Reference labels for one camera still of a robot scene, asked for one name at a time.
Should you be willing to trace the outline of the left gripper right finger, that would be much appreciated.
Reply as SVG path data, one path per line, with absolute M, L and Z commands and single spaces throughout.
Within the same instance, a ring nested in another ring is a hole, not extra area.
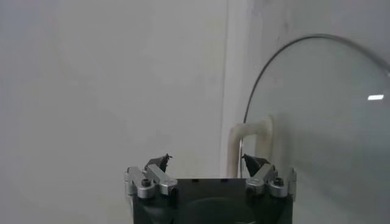
M 254 195 L 263 195 L 268 192 L 274 198 L 287 196 L 296 198 L 297 173 L 293 168 L 289 169 L 286 177 L 282 177 L 275 166 L 265 158 L 244 154 L 242 159 L 250 175 L 245 180 L 246 189 Z

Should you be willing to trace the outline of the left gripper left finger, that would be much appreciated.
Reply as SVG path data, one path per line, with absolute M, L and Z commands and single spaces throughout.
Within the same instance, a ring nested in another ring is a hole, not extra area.
M 153 198 L 156 194 L 172 195 L 178 180 L 166 174 L 169 154 L 150 159 L 143 169 L 128 167 L 124 172 L 125 194 L 128 197 Z

